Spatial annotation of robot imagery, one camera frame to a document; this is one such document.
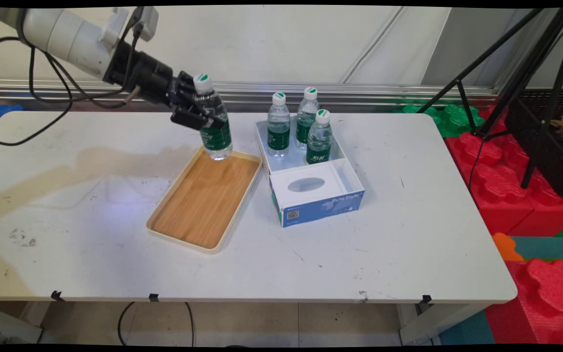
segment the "white table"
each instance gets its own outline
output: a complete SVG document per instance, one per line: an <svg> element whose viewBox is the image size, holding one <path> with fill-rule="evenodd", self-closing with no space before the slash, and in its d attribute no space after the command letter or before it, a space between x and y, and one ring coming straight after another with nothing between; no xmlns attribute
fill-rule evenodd
<svg viewBox="0 0 563 352"><path fill-rule="evenodd" d="M0 120L15 142L54 112ZM235 150L259 154L254 122L230 114ZM332 114L366 189L360 210L281 228L260 175L225 243L206 255L145 222L201 145L167 113L72 112L31 142L0 146L0 300L411 304L419 342L517 290L433 121Z"/></svg>

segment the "tissue box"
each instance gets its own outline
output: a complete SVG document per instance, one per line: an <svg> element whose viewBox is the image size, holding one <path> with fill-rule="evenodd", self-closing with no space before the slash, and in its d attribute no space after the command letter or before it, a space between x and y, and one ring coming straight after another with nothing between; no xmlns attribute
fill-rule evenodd
<svg viewBox="0 0 563 352"><path fill-rule="evenodd" d="M329 161L308 165L305 151L295 146L296 116L291 117L290 149L284 158L267 150L267 122L255 123L264 174L282 227L358 210L364 187L337 143L336 132Z"/></svg>

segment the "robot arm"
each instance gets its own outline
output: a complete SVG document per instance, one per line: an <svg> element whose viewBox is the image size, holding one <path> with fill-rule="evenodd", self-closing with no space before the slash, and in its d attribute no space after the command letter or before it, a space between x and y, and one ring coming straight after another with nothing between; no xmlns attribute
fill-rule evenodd
<svg viewBox="0 0 563 352"><path fill-rule="evenodd" d="M192 76L181 71L174 77L172 68L142 51L133 51L125 36L119 38L128 11L120 7L112 11L103 29L65 9L0 8L0 20L14 27L23 43L65 60L104 82L122 86L131 93L128 99L138 95L148 102L167 105L173 112L172 122L195 130L223 127L225 122L208 114L194 101ZM148 42L155 34L157 23L158 12L154 7L139 6L127 23L126 32L132 29L136 40Z"/></svg>

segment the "bottle cap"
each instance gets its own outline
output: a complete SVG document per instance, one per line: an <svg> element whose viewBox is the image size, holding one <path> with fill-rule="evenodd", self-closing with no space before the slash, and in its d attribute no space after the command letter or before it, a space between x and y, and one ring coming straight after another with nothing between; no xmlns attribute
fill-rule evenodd
<svg viewBox="0 0 563 352"><path fill-rule="evenodd" d="M277 92L273 94L273 105L281 107L286 104L286 94Z"/></svg>
<svg viewBox="0 0 563 352"><path fill-rule="evenodd" d="M303 97L307 100L315 100L317 98L317 89L315 87L307 87L303 90Z"/></svg>
<svg viewBox="0 0 563 352"><path fill-rule="evenodd" d="M212 80L210 80L210 76L206 73L197 74L193 81L195 83L195 90L199 94L212 90Z"/></svg>
<svg viewBox="0 0 563 352"><path fill-rule="evenodd" d="M317 112L318 123L329 123L329 111L321 109Z"/></svg>

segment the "blue label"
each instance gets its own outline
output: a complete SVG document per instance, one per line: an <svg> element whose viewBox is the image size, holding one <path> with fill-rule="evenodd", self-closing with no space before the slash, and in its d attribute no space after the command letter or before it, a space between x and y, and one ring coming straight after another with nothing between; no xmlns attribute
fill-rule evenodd
<svg viewBox="0 0 563 352"><path fill-rule="evenodd" d="M283 218L281 220L283 226L286 227L358 210L363 196L364 191L359 191L340 197L288 207L283 210Z"/></svg>

